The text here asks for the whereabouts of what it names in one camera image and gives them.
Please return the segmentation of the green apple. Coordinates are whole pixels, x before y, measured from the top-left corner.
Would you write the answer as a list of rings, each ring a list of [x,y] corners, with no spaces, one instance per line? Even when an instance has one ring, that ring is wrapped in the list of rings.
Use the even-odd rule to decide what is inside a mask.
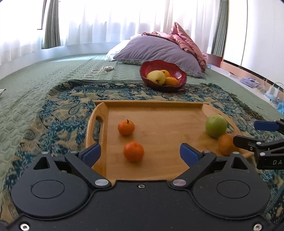
[[[212,138],[219,138],[227,130],[227,121],[220,114],[212,114],[206,121],[206,132]]]

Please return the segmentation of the small tangerine with stem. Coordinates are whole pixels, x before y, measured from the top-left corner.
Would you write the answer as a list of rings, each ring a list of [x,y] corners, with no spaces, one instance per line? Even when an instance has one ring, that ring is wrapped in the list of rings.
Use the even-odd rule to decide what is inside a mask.
[[[130,136],[135,131],[135,124],[130,120],[121,121],[118,125],[118,132],[122,136]]]

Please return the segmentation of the blue cloth on floor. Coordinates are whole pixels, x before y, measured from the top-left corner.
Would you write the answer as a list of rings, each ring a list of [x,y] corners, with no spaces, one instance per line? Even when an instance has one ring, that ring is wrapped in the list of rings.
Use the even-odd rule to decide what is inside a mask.
[[[278,103],[277,111],[283,116],[284,115],[284,103]]]

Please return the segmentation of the large dull orange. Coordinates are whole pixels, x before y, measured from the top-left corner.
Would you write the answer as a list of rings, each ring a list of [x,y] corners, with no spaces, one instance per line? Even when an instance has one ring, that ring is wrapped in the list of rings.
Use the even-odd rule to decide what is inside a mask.
[[[233,152],[239,152],[239,148],[233,144],[233,138],[234,136],[229,133],[225,133],[219,137],[218,148],[224,156],[230,156]]]

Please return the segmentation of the white charger on floor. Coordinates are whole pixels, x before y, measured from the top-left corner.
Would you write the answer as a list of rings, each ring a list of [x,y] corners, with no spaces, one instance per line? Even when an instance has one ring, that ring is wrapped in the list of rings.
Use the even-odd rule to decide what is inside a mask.
[[[269,89],[264,93],[264,96],[274,104],[283,103],[283,96],[280,96],[280,92],[283,93],[283,84],[276,82],[269,87]]]

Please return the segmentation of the paisley patterned throw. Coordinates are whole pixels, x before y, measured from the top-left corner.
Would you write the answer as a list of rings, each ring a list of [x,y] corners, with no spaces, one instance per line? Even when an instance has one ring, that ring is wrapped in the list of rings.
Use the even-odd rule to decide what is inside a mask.
[[[1,150],[16,146],[8,167],[1,169],[1,224],[14,221],[18,213],[10,191],[23,171],[42,151],[61,156],[81,151],[89,116],[96,100],[159,100],[209,103],[228,115],[246,135],[263,141],[282,138],[277,132],[256,131],[253,123],[263,116],[253,111],[233,93],[212,83],[187,84],[177,93],[161,93],[135,80],[69,80],[54,86],[39,110],[34,93],[27,93],[1,111]]]

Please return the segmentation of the lavender cloth on floor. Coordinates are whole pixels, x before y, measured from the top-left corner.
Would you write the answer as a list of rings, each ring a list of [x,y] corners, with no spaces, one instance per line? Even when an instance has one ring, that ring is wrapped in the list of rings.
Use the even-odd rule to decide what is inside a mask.
[[[240,82],[250,88],[257,88],[260,85],[260,83],[253,77],[241,78]]]

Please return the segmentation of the small tangerine front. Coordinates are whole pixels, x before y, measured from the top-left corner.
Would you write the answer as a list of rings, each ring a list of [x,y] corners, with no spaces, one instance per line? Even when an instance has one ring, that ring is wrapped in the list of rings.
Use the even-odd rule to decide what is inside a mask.
[[[129,142],[123,149],[124,157],[130,162],[139,162],[144,156],[144,148],[136,142]]]

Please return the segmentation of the wooden serving tray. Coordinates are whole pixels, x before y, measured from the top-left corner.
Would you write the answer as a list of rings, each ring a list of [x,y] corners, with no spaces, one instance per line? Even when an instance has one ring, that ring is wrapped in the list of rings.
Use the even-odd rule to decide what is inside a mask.
[[[111,183],[117,180],[173,180],[188,169],[180,157],[180,145],[187,143],[198,151],[220,155],[218,140],[206,133],[206,120],[220,110],[206,104],[179,101],[95,101],[89,118],[85,145],[94,144],[96,121],[101,123],[101,157],[93,170]],[[130,136],[118,132],[121,121],[130,120],[135,131]],[[130,162],[124,146],[136,142],[144,156]]]

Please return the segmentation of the orange in bowl front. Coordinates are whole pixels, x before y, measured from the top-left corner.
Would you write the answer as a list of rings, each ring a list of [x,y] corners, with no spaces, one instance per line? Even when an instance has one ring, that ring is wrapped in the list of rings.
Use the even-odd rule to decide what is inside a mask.
[[[177,87],[179,85],[179,81],[174,77],[166,77],[164,85]]]

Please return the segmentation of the orange in bowl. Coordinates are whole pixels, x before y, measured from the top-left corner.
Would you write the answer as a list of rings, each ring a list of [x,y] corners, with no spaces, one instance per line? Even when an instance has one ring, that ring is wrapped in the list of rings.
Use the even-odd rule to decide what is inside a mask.
[[[170,77],[170,73],[167,70],[161,70],[164,73],[165,77]]]
[[[177,87],[179,85],[179,81],[174,77],[166,77],[164,85]]]

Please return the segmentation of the orange in bowl rear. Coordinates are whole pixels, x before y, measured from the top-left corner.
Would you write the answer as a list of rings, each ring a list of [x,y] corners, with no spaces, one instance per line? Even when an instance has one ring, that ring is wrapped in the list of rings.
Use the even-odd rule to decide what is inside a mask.
[[[165,77],[170,77],[170,73],[167,70],[161,70],[164,73]]]

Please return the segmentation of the red ribbed bowl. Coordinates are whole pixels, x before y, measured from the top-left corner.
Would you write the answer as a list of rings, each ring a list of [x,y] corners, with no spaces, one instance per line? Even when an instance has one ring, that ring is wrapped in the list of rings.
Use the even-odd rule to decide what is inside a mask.
[[[140,75],[148,87],[160,92],[177,92],[187,80],[186,73],[177,65],[162,60],[144,62]]]

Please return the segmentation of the green curtain right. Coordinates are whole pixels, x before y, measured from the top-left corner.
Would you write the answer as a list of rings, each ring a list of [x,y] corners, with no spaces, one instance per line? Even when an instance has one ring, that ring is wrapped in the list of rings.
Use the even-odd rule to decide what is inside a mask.
[[[212,44],[212,54],[218,57],[223,57],[229,15],[229,1],[221,0],[218,14],[218,22],[215,31],[215,37]]]

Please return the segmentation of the green curtain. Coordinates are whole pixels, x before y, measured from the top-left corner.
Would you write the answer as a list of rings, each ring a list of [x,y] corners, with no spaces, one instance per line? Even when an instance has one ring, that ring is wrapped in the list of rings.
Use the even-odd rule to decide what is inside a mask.
[[[43,1],[41,26],[43,37],[42,49],[51,49],[61,46],[59,30],[59,1]]]
[[[215,37],[212,44],[212,54],[218,57],[223,57],[229,15],[229,1],[221,0],[218,14],[218,22],[215,31]]]

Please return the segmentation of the green quilted bedspread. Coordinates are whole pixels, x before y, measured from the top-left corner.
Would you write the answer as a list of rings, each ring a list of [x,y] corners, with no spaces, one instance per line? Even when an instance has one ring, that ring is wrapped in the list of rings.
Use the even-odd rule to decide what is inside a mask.
[[[1,87],[6,89],[1,96],[1,111],[8,110],[12,103],[29,92],[36,95],[35,109],[39,110],[49,90],[69,80],[135,80],[144,84],[141,80],[138,65],[119,62],[113,62],[114,70],[107,74],[101,74],[93,79],[85,77],[92,68],[106,65],[108,65],[108,61],[105,60],[103,55],[89,55],[39,62],[23,68],[1,80]],[[198,85],[201,83],[218,85],[223,90],[236,95],[250,109],[263,116],[262,120],[273,121],[280,118],[280,114],[276,109],[230,78],[211,69],[206,70],[205,76],[205,79],[188,77],[185,85]],[[9,159],[15,149],[16,146],[12,144],[7,150],[1,150],[1,169],[8,167]]]

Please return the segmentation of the newspaper on bed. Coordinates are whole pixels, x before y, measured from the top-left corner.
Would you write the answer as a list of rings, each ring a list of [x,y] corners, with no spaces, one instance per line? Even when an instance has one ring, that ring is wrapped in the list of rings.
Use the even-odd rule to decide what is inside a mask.
[[[3,93],[4,91],[6,91],[5,88],[4,88],[4,89],[0,89],[0,96],[2,95],[2,93]]]

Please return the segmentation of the purple pillow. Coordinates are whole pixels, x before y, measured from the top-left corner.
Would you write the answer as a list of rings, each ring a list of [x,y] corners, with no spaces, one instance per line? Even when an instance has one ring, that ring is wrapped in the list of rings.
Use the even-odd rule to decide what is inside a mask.
[[[204,78],[204,72],[194,55],[182,50],[174,42],[160,37],[139,35],[131,40],[124,40],[113,47],[105,59],[132,65],[162,60],[177,65],[188,76]]]

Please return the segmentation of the green curtain left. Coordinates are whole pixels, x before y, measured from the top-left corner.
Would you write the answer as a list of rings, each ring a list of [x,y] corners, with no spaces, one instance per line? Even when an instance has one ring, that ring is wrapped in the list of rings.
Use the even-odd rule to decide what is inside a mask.
[[[61,46],[59,30],[59,1],[43,1],[41,26],[43,37],[42,49],[51,49]]]

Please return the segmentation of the pink blanket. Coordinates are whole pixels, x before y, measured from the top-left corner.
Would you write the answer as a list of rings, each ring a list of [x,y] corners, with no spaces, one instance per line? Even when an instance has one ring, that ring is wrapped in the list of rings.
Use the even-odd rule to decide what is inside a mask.
[[[183,28],[177,22],[174,23],[169,34],[154,31],[151,33],[143,32],[141,35],[159,37],[177,44],[182,50],[192,54],[198,61],[201,71],[205,72],[206,61],[208,60],[208,56],[201,52],[199,47],[194,43],[190,36],[183,30]]]

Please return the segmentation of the white sheer curtain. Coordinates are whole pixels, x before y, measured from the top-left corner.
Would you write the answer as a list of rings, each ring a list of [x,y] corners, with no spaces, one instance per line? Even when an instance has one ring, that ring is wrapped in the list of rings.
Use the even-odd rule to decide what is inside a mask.
[[[119,43],[177,22],[211,52],[220,1],[59,1],[61,46]],[[1,1],[1,64],[41,48],[43,1]]]

